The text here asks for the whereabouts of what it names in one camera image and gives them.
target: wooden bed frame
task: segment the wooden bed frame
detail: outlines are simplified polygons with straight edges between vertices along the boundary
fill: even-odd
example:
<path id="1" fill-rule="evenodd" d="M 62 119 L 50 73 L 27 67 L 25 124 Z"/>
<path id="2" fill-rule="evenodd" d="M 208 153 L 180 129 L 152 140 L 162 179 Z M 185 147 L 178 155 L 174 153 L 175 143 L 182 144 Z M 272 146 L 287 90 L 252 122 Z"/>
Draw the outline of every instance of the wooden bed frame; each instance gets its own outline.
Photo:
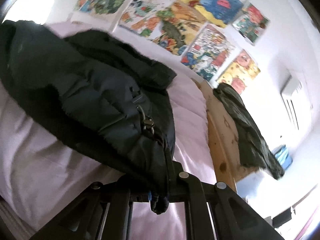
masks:
<path id="1" fill-rule="evenodd" d="M 236 182 L 259 168 L 241 166 L 235 122 L 206 81 L 194 82 L 207 101 L 208 145 L 217 181 L 225 182 L 236 192 Z"/>

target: black jacket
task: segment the black jacket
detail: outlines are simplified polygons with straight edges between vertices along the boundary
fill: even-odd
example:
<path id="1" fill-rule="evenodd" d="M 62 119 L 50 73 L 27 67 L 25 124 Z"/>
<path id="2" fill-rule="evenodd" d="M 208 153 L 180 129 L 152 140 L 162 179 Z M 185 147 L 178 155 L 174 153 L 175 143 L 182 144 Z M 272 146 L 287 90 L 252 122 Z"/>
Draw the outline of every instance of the black jacket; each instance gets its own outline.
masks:
<path id="1" fill-rule="evenodd" d="M 268 169 L 275 179 L 284 175 L 284 169 L 270 152 L 259 128 L 244 106 L 240 95 L 226 83 L 221 83 L 213 90 L 228 114 L 235 121 L 239 134 L 240 164 L 245 167 Z"/>
<path id="2" fill-rule="evenodd" d="M 0 78 L 11 97 L 65 145 L 141 181 L 157 213 L 168 204 L 175 132 L 166 88 L 175 76 L 104 32 L 62 40 L 33 22 L 0 25 Z"/>

